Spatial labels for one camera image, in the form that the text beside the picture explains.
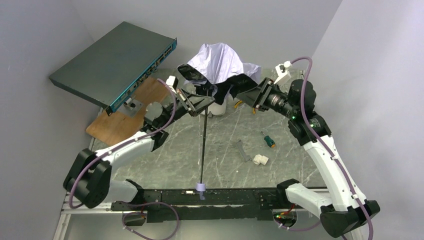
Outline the purple umbrella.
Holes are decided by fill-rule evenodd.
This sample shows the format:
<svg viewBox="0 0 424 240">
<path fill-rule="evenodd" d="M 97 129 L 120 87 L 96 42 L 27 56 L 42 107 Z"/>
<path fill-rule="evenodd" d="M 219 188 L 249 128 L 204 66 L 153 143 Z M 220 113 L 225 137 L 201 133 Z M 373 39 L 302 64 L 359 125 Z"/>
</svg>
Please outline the purple umbrella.
<svg viewBox="0 0 424 240">
<path fill-rule="evenodd" d="M 177 67 L 177 71 L 195 87 L 200 96 L 214 97 L 215 103 L 222 104 L 228 97 L 256 87 L 262 76 L 262 67 L 243 62 L 236 51 L 226 43 L 204 43 L 198 53 L 187 63 Z M 201 112 L 207 120 L 208 108 Z"/>
</svg>

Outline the white pipe elbow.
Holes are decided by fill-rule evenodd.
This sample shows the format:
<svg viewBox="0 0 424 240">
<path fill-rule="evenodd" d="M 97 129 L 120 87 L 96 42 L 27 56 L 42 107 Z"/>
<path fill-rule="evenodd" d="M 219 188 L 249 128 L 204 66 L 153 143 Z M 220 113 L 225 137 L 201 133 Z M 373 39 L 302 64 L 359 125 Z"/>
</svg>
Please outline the white pipe elbow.
<svg viewBox="0 0 424 240">
<path fill-rule="evenodd" d="M 254 156 L 252 162 L 256 165 L 266 165 L 269 161 L 269 158 L 267 156 L 257 154 Z"/>
</svg>

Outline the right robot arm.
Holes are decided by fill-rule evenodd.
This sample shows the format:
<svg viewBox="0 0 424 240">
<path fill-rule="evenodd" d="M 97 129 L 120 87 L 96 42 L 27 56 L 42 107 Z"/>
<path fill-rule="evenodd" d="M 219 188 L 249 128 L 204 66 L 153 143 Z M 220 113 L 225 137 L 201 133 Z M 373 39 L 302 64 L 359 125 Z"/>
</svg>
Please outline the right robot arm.
<svg viewBox="0 0 424 240">
<path fill-rule="evenodd" d="M 317 94 L 309 81 L 296 79 L 288 92 L 282 92 L 273 80 L 265 78 L 260 84 L 242 86 L 234 94 L 256 110 L 273 110 L 287 118 L 290 133 L 312 158 L 329 192 L 324 197 L 298 180 L 285 180 L 276 187 L 280 206 L 297 205 L 309 211 L 333 238 L 346 238 L 371 224 L 380 206 L 367 199 L 346 170 L 329 126 L 314 110 Z"/>
</svg>

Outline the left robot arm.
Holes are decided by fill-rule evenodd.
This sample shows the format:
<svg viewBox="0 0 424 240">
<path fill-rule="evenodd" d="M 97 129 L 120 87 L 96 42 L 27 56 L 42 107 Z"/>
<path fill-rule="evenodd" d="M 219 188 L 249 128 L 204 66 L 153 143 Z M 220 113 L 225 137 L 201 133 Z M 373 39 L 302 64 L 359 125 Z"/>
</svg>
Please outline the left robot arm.
<svg viewBox="0 0 424 240">
<path fill-rule="evenodd" d="M 142 186 L 130 179 L 113 180 L 112 175 L 135 158 L 161 147 L 169 136 L 167 126 L 186 114 L 198 116 L 214 102 L 212 96 L 178 88 L 169 104 L 152 102 L 146 107 L 142 128 L 129 138 L 104 149 L 80 151 L 63 182 L 70 194 L 69 206 L 76 208 L 73 198 L 79 200 L 80 207 L 89 209 L 103 202 L 124 202 L 133 208 L 144 204 Z"/>
</svg>

